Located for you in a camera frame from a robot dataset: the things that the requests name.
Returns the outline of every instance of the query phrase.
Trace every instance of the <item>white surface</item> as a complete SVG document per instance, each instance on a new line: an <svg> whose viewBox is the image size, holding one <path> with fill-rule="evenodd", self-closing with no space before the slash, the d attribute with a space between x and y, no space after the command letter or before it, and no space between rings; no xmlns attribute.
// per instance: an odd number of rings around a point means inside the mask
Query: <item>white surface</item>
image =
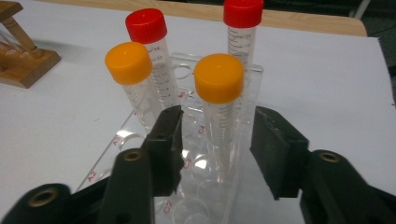
<svg viewBox="0 0 396 224"><path fill-rule="evenodd" d="M104 64L109 49L129 40L129 12L21 3L15 19L62 60L29 90L0 84L0 218L42 184L74 191L132 109ZM171 52L227 50L221 22L166 21ZM281 113L311 150L342 154L369 184L396 194L396 112L377 39L261 27L256 41L253 63L265 69L258 105ZM238 207L235 220L303 223L299 200L274 202L254 162L244 169L257 178L251 187L262 189L246 201L263 206Z"/></svg>

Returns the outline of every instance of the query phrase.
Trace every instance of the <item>centrifuge tube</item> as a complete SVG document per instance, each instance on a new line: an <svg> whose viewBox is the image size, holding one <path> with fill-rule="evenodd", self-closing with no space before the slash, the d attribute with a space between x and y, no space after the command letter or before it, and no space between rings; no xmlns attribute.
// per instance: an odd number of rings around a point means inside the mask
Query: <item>centrifuge tube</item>
<svg viewBox="0 0 396 224"><path fill-rule="evenodd" d="M224 22L228 25L228 53L250 69L256 36L256 26L262 21L262 0L225 0Z"/></svg>
<svg viewBox="0 0 396 224"><path fill-rule="evenodd" d="M152 63L146 48L136 42L117 45L107 53L106 66L125 90L140 122L149 132L162 110L149 78Z"/></svg>
<svg viewBox="0 0 396 224"><path fill-rule="evenodd" d="M132 41L144 44L148 50L153 64L151 78L162 109L180 105L175 72L165 40L165 19L161 11L156 8L137 10L126 18L125 24Z"/></svg>
<svg viewBox="0 0 396 224"><path fill-rule="evenodd" d="M194 69L195 89L204 100L209 156L230 166L235 128L234 103L243 90L244 67L229 54L202 58Z"/></svg>

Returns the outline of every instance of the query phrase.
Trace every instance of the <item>wooden stand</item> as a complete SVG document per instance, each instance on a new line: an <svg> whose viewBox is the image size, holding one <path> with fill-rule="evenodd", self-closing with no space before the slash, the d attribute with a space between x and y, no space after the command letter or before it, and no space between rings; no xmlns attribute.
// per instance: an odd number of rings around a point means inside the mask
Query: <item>wooden stand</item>
<svg viewBox="0 0 396 224"><path fill-rule="evenodd" d="M59 55L52 50L39 49L18 23L12 18L23 8L20 3L0 2L0 22L8 29L22 47L16 54L0 52L0 82L12 86L29 88L44 76L57 62ZM12 46L2 44L4 48Z"/></svg>

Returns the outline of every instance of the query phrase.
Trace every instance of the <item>orange screw cap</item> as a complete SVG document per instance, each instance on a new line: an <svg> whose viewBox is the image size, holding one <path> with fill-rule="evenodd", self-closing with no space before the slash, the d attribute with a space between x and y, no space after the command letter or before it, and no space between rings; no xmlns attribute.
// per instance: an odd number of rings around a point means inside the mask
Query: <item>orange screw cap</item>
<svg viewBox="0 0 396 224"><path fill-rule="evenodd" d="M212 104L235 100L244 85L244 66L229 54L212 54L202 58L194 69L198 95Z"/></svg>
<svg viewBox="0 0 396 224"><path fill-rule="evenodd" d="M152 71L149 53L137 42L117 45L107 53L105 63L113 79L123 86L145 80Z"/></svg>

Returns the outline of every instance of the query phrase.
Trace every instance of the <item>red screw cap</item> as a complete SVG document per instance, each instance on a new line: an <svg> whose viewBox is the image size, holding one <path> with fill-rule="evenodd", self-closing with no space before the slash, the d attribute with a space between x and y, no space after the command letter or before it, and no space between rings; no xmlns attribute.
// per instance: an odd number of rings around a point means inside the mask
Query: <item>red screw cap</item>
<svg viewBox="0 0 396 224"><path fill-rule="evenodd" d="M263 0L225 0L224 22L234 28L251 28L262 22Z"/></svg>
<svg viewBox="0 0 396 224"><path fill-rule="evenodd" d="M131 13L125 19L126 29L132 41L151 44L167 34L163 13L156 8L145 8Z"/></svg>

